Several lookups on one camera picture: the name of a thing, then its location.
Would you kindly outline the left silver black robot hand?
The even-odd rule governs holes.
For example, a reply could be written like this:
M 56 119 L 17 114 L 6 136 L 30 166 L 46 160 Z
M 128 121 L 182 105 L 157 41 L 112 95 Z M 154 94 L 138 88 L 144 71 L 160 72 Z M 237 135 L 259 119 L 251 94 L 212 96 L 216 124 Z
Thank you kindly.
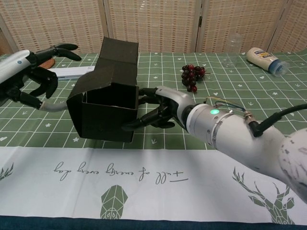
M 56 73 L 40 65 L 54 56 L 80 61 L 82 58 L 73 53 L 77 48 L 75 44 L 60 43 L 36 53 L 28 49 L 21 50 L 1 61 L 0 104 L 4 105 L 8 100 L 12 100 L 45 112 L 67 110 L 66 102 L 46 103 L 38 99 L 42 94 L 50 98 L 58 87 Z M 21 88 L 28 79 L 38 83 L 39 87 L 30 93 L 25 93 Z

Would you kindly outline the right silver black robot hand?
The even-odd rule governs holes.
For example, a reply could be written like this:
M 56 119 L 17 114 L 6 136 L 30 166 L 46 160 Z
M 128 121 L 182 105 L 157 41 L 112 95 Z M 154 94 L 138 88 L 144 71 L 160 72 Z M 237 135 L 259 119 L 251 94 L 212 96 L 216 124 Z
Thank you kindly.
M 139 104 L 157 104 L 158 107 L 136 120 L 124 123 L 121 126 L 123 130 L 134 131 L 149 125 L 158 128 L 172 128 L 175 124 L 170 119 L 175 120 L 183 129 L 187 129 L 188 114 L 196 105 L 188 94 L 166 86 L 158 86 L 139 89 L 139 96 Z

